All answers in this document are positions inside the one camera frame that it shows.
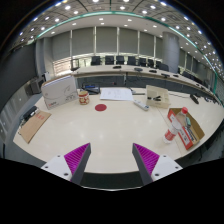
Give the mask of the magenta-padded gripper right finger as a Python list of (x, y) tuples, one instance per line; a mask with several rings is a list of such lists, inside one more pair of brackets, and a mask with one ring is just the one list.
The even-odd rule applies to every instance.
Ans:
[(137, 163), (144, 185), (182, 169), (182, 167), (168, 155), (158, 155), (150, 149), (136, 143), (133, 144), (132, 154)]

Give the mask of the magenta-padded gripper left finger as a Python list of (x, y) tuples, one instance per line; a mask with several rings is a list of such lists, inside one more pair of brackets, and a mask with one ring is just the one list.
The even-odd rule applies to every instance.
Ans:
[(87, 143), (65, 155), (56, 155), (42, 169), (79, 185), (90, 154), (91, 144)]

